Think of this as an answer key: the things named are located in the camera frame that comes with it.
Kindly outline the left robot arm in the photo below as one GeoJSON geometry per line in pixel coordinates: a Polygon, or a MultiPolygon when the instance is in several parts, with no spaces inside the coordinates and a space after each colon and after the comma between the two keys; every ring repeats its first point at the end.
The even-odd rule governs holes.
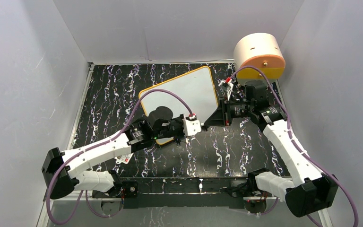
{"type": "Polygon", "coordinates": [[[114,135],[92,144],[65,151],[52,148],[42,165],[47,199],[56,200],[74,191],[100,191],[111,197],[124,188],[115,171],[91,171],[109,159],[133,154],[163,138],[184,139],[200,129],[194,113],[173,116],[171,109],[160,106],[148,116],[128,120],[114,135]]]}

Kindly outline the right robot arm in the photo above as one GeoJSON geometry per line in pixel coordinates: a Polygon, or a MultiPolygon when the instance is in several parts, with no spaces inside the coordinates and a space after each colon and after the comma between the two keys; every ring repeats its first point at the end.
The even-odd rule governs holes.
{"type": "Polygon", "coordinates": [[[248,192],[254,196],[263,192],[277,196],[299,218],[331,207],[337,183],[307,160],[305,151],[298,151],[298,142],[293,142],[293,133],[288,129],[287,114],[280,105],[270,104],[266,85],[259,80],[247,82],[244,94],[242,101],[220,97],[204,128],[229,126],[234,118],[250,118],[276,148],[291,176],[287,180],[266,168],[249,172],[245,184],[248,192]]]}

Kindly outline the yellow framed whiteboard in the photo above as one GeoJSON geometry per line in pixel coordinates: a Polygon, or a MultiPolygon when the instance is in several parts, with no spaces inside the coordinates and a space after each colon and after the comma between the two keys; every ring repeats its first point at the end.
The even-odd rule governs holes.
{"type": "MultiPolygon", "coordinates": [[[[200,67],[146,88],[140,91],[139,98],[153,89],[163,89],[176,94],[187,104],[201,124],[218,107],[215,85],[208,66],[200,67]]],[[[149,114],[159,106],[170,108],[173,112],[173,118],[178,117],[180,114],[185,116],[190,114],[181,101],[164,92],[152,92],[144,97],[140,104],[145,114],[149,114]]]]}

